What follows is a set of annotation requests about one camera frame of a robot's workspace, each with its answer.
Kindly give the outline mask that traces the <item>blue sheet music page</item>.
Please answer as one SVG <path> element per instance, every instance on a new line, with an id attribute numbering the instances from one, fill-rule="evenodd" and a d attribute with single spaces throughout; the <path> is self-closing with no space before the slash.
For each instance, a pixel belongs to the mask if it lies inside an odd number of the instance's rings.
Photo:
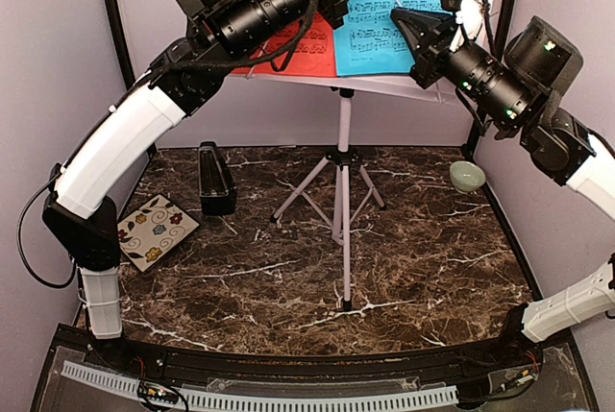
<path id="1" fill-rule="evenodd" d="M 442 11 L 440 0 L 350 0 L 343 26 L 333 31 L 339 77 L 409 71 L 414 60 L 390 18 L 391 11 L 398 6 Z"/>

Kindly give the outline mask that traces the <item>red sheet music page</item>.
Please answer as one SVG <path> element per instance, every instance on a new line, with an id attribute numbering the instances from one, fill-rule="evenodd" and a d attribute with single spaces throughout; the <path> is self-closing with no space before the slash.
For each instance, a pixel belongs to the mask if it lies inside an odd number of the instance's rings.
<path id="1" fill-rule="evenodd" d="M 251 57 L 270 54 L 291 40 L 299 30 L 299 23 L 294 22 L 263 43 L 259 51 Z M 250 68 L 237 68 L 232 75 L 250 77 L 255 75 L 285 75 L 304 77 L 335 77 L 335 58 L 333 47 L 333 30 L 331 26 L 317 14 L 310 30 L 300 41 L 294 55 L 284 71 L 276 72 L 269 62 Z"/>

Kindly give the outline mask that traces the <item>white perforated music stand desk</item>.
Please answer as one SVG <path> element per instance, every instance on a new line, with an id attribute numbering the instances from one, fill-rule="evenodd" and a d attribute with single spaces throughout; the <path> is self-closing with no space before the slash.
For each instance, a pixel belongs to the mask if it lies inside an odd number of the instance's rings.
<path id="1" fill-rule="evenodd" d="M 247 79 L 268 79 L 301 84 L 329 85 L 353 88 L 355 90 L 388 93 L 392 95 L 407 96 L 425 99 L 428 101 L 443 101 L 445 95 L 451 94 L 453 89 L 449 85 L 439 83 L 428 90 L 423 90 L 405 74 L 380 74 L 365 76 L 339 77 L 337 73 L 332 78 L 285 76 L 285 75 L 255 75 Z"/>

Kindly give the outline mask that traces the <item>white folding tripod stand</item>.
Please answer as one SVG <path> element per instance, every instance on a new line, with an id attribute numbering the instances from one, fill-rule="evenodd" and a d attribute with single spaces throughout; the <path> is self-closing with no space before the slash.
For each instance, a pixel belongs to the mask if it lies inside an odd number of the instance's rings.
<path id="1" fill-rule="evenodd" d="M 356 148 L 350 144 L 352 104 L 355 91 L 350 88 L 334 87 L 333 91 L 339 95 L 339 124 L 337 145 L 321 158 L 307 176 L 292 191 L 286 200 L 274 211 L 270 222 L 278 223 L 286 210 L 299 198 L 303 197 L 311 208 L 325 221 L 331 229 L 332 240 L 342 247 L 343 255 L 343 295 L 342 310 L 352 310 L 352 284 L 351 284 L 351 225 L 361 210 L 371 199 L 376 201 L 380 210 L 386 210 L 387 204 L 382 198 L 362 162 Z M 316 204 L 306 193 L 308 186 L 328 166 L 335 166 L 335 190 L 332 219 Z M 356 165 L 358 172 L 367 187 L 367 193 L 357 209 L 351 211 L 351 168 Z"/>

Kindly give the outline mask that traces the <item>black metronome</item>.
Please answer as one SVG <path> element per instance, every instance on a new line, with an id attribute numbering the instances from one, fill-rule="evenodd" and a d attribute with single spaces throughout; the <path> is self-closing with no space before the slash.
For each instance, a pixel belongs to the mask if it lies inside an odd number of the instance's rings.
<path id="1" fill-rule="evenodd" d="M 198 149 L 199 196 L 202 213 L 207 216 L 232 215 L 237 191 L 233 176 L 218 146 L 202 142 Z"/>

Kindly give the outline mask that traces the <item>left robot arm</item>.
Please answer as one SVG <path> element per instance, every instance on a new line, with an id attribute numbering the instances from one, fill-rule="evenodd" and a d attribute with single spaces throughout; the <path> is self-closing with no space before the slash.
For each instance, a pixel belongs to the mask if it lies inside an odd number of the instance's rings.
<path id="1" fill-rule="evenodd" d="M 238 68 L 265 62 L 285 68 L 316 16 L 342 25 L 350 0 L 176 0 L 189 34 L 167 47 L 89 132 L 55 166 L 39 195 L 42 220 L 81 274 L 97 351 L 115 370 L 135 363 L 121 336 L 120 242 L 110 189 L 166 132 L 194 114 Z M 283 29 L 298 36 L 271 53 L 258 49 Z"/>

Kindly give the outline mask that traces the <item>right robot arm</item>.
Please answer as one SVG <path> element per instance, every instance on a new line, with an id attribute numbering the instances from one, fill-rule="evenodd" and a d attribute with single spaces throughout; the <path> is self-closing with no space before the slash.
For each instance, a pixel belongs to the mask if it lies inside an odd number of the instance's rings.
<path id="1" fill-rule="evenodd" d="M 497 60 L 477 42 L 491 30 L 489 0 L 440 0 L 438 12 L 397 7 L 390 18 L 422 88 L 445 78 L 473 115 L 486 113 L 497 138 L 518 136 L 533 164 L 614 215 L 614 150 L 560 106 L 583 66 L 579 49 L 544 19 L 533 17 Z"/>

